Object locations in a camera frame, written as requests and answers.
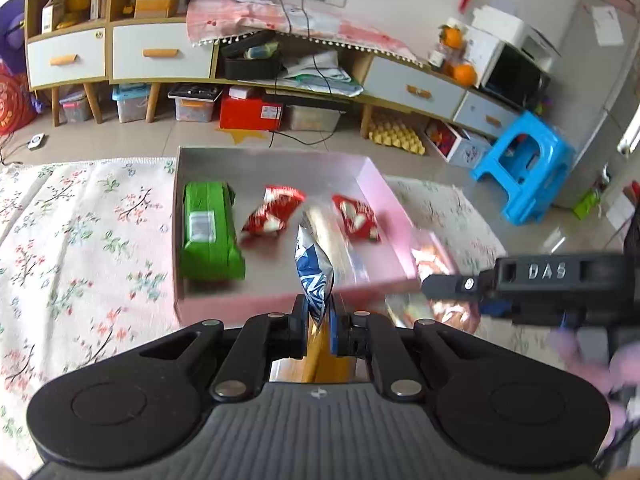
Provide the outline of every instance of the refrigerator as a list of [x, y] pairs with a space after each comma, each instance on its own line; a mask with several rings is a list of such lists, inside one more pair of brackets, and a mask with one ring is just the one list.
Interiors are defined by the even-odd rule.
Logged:
[[640, 41], [638, 19], [613, 9], [624, 43], [600, 46], [593, 7], [610, 7], [610, 3], [578, 0], [548, 88], [551, 106], [545, 120], [559, 129], [576, 152], [574, 167], [554, 200], [555, 205], [568, 208], [578, 203], [604, 164], [615, 176], [625, 163], [616, 147], [640, 102], [632, 67]]

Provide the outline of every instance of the blue and white snack bag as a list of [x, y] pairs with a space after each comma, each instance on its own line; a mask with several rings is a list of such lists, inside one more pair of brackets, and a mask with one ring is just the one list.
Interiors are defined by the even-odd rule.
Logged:
[[326, 300], [334, 286], [334, 268], [309, 229], [298, 227], [296, 268], [305, 291], [309, 314], [320, 325], [326, 311]]

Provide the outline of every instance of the yellow star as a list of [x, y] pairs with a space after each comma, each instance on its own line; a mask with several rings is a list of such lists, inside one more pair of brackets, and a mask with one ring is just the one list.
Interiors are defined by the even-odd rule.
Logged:
[[234, 144], [240, 144], [247, 137], [255, 137], [257, 139], [265, 140], [264, 132], [261, 130], [227, 130], [226, 128], [220, 128], [221, 132], [225, 132], [234, 138]]

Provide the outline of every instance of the floral rug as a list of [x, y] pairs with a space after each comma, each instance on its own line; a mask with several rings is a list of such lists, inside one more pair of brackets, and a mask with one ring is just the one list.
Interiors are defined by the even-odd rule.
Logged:
[[[0, 170], [0, 462], [40, 465], [25, 422], [33, 394], [76, 368], [178, 328], [171, 274], [175, 159], [127, 158]], [[462, 195], [389, 177], [414, 223], [433, 229], [462, 272], [504, 248]], [[424, 308], [419, 294], [402, 296]], [[546, 331], [483, 319], [478, 335], [557, 364]]]

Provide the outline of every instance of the blue plastic stool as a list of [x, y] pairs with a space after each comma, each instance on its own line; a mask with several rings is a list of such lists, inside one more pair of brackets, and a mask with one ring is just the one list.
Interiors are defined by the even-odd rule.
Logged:
[[[513, 155], [506, 152], [520, 134], [526, 139]], [[540, 221], [566, 179], [574, 160], [574, 149], [539, 118], [524, 112], [496, 141], [471, 177], [491, 174], [509, 195], [502, 210], [514, 225], [529, 219]]]

